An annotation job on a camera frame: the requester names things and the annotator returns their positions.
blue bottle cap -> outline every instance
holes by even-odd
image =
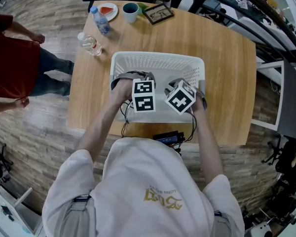
[[[90,9],[90,12],[91,12],[92,14],[95,14],[95,13],[97,13],[98,11],[99,11],[99,10],[98,10],[97,6],[92,6],[91,9]]]

wooden floor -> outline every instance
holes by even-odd
[[[82,0],[14,0],[8,1],[0,13],[12,14],[28,29],[44,34],[43,48],[74,61],[76,36],[83,29],[87,7],[88,3]],[[54,76],[70,80],[61,73]],[[279,95],[272,91],[269,80],[258,75],[254,117],[274,122],[278,102]],[[18,187],[16,193],[33,187],[29,205],[39,212],[60,165],[74,152],[83,134],[66,127],[68,103],[67,97],[49,94],[31,97],[30,105],[24,110],[0,114],[0,141],[7,144],[7,157],[14,162],[11,175]],[[275,181],[274,166],[261,164],[269,153],[267,142],[273,136],[274,132],[252,125],[246,146],[221,147],[232,191],[239,204],[252,212],[265,205],[269,187]],[[95,163],[94,177],[98,182],[106,156],[117,138],[107,139]],[[199,167],[198,145],[183,145],[182,149],[184,163],[202,189],[205,183]]]

eyeglasses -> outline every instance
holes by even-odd
[[[168,11],[168,12],[170,12],[170,13],[173,12],[173,11],[171,10],[171,8],[164,8],[164,9],[162,9],[162,10],[159,10],[159,11],[156,11],[156,12],[152,13],[152,14],[150,15],[150,18],[151,18],[152,20],[154,20],[154,18],[155,18],[156,15],[159,15],[160,18],[167,17],[167,16],[169,16],[169,14],[166,14],[166,13],[165,13],[166,11]]]

water bottle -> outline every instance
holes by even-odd
[[[100,33],[103,35],[108,35],[111,31],[111,27],[107,18],[101,12],[99,12],[96,6],[91,7],[90,12],[92,13],[93,20],[99,28]]]
[[[87,52],[93,56],[100,55],[102,53],[102,48],[96,39],[91,35],[86,35],[85,33],[78,34],[79,45],[87,50]]]

red food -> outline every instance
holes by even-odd
[[[101,7],[100,12],[103,15],[108,15],[109,13],[111,13],[113,11],[113,8],[109,8],[109,7]]]

